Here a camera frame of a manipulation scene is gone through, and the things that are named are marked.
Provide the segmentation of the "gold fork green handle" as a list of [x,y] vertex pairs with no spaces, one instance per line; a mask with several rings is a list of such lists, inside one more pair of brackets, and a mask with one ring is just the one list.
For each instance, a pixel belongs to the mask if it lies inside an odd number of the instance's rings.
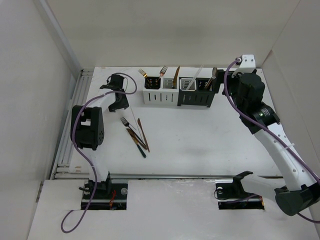
[[139,72],[144,78],[147,78],[147,77],[148,77],[147,73],[146,73],[144,70],[142,70],[141,68],[138,70],[138,72]]

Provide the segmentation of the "silver spoon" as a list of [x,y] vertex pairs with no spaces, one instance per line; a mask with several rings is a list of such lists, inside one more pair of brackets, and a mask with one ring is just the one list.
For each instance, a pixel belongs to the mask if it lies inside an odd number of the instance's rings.
[[211,72],[211,77],[207,81],[207,83],[206,83],[206,85],[204,87],[205,90],[209,90],[210,89],[211,83],[217,77],[217,75],[218,75],[218,68],[217,67],[213,67],[212,68],[212,72]]

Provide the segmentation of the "rose gold fork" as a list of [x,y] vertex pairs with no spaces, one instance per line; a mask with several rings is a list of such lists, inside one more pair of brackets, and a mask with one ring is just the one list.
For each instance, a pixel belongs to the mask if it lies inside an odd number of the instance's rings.
[[159,71],[159,76],[156,80],[156,82],[158,83],[158,81],[161,79],[161,77],[163,77],[167,71],[168,67],[165,65],[162,67],[162,69]]

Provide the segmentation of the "gold knife green handle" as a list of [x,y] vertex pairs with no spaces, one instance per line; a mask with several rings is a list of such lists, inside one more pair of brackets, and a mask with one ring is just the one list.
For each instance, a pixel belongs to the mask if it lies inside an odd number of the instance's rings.
[[177,80],[178,80],[178,76],[179,76],[179,71],[180,71],[180,65],[177,67],[173,80],[172,80],[172,89],[176,89],[177,88]]

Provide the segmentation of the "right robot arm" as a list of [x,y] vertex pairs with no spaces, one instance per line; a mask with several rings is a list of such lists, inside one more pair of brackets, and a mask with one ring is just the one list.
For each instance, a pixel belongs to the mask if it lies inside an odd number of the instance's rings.
[[255,71],[232,76],[220,69],[212,83],[213,90],[218,91],[220,85],[224,86],[223,95],[269,153],[282,178],[263,178],[244,171],[235,175],[231,182],[216,183],[218,200],[233,199],[237,203],[261,196],[274,201],[288,216],[300,215],[301,211],[318,203],[320,179],[298,155],[276,112],[263,102],[265,84],[261,77]]

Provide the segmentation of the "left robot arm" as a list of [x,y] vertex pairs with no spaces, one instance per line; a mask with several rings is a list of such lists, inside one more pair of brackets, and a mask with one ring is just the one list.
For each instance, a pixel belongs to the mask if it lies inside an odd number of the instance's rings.
[[99,170],[96,164],[96,152],[105,140],[104,113],[125,110],[129,105],[127,96],[137,91],[137,83],[133,81],[133,90],[126,91],[124,82],[133,80],[126,73],[111,74],[106,84],[99,87],[102,91],[82,105],[74,105],[71,111],[70,139],[74,149],[89,165],[89,179],[93,181],[94,192],[100,198],[111,195],[112,186],[106,182],[109,171]]

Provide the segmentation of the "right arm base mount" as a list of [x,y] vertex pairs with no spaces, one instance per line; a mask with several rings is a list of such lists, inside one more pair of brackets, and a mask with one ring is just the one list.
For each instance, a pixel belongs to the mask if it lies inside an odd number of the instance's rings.
[[231,181],[216,181],[214,198],[219,210],[264,210],[261,196],[248,193],[237,183]]

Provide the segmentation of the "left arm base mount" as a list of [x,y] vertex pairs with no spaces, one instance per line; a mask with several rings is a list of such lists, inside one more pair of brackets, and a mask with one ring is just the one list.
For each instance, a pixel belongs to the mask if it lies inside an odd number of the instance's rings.
[[[84,187],[79,187],[79,190],[82,191],[81,210],[85,210],[87,207],[93,189],[94,182],[92,180],[86,182]],[[114,183],[111,180],[99,182],[88,210],[126,210],[128,190],[127,183]]]

